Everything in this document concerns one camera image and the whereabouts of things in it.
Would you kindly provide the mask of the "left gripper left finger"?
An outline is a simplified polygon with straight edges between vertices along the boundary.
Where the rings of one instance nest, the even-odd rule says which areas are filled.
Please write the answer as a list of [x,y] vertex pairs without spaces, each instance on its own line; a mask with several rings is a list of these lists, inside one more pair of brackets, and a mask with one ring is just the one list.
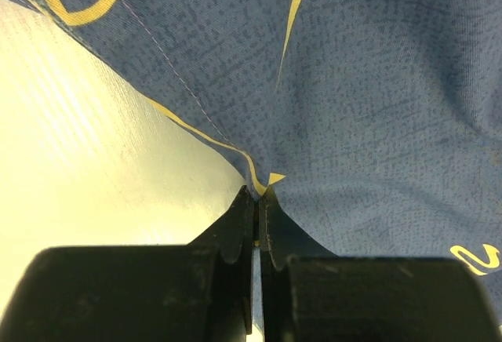
[[244,341],[254,201],[246,188],[186,245],[53,247],[28,265],[4,341]]

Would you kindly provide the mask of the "blue fish-print cloth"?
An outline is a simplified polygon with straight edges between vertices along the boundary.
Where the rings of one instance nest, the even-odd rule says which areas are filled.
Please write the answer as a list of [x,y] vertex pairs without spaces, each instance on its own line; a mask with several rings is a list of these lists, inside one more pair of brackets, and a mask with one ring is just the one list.
[[501,310],[501,0],[11,0],[340,256],[451,257]]

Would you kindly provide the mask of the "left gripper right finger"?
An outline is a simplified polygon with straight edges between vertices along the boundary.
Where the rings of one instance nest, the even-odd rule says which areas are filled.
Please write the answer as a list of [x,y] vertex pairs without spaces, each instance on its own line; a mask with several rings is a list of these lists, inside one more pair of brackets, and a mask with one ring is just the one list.
[[258,202],[266,341],[498,341],[486,295],[455,260],[340,257],[272,189]]

